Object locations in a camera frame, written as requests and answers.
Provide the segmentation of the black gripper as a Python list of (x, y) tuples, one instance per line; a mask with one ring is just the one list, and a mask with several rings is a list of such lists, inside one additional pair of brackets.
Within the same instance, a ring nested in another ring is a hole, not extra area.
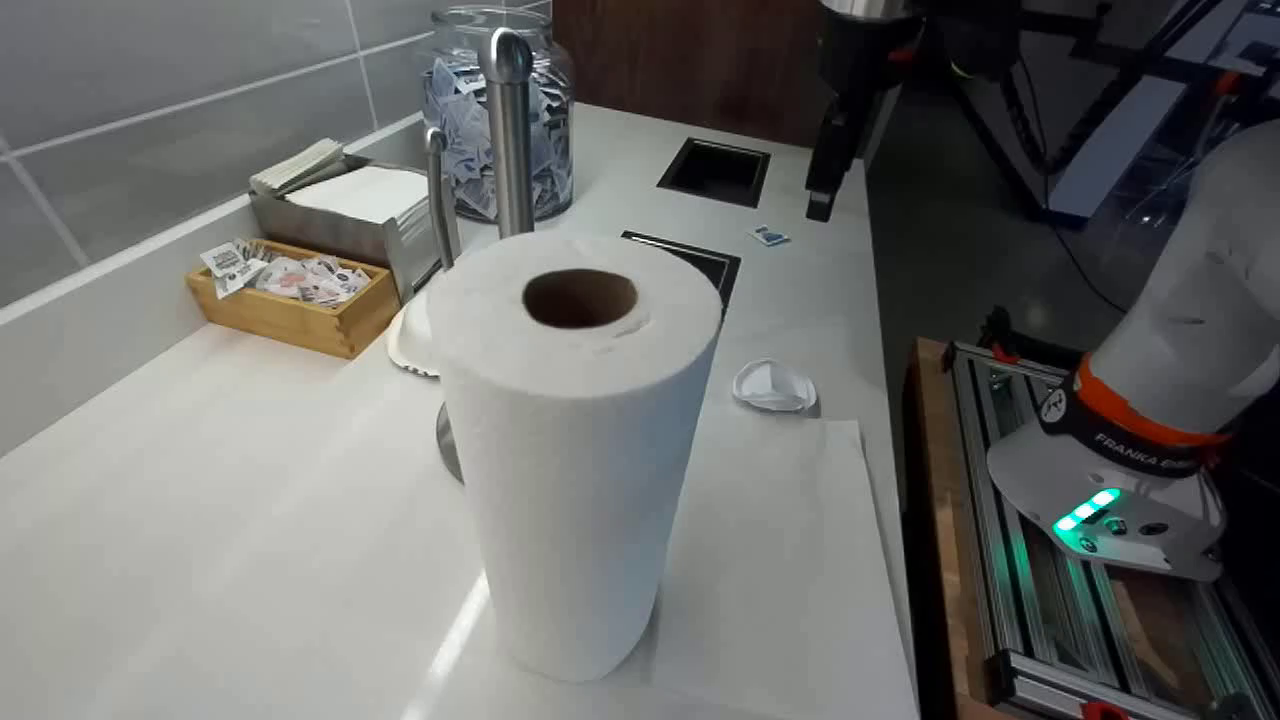
[(810, 217), (827, 222), (835, 194), (864, 153), (875, 101), (906, 79), (921, 34), (912, 0), (821, 0), (821, 79), (831, 105), (810, 159)]

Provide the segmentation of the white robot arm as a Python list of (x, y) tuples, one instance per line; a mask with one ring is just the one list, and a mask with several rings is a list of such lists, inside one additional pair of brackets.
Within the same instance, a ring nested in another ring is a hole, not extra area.
[(1280, 126), (1220, 141), (1130, 315), (986, 455), (1002, 497), (1083, 559), (1216, 581), (1212, 463), (1280, 381)]

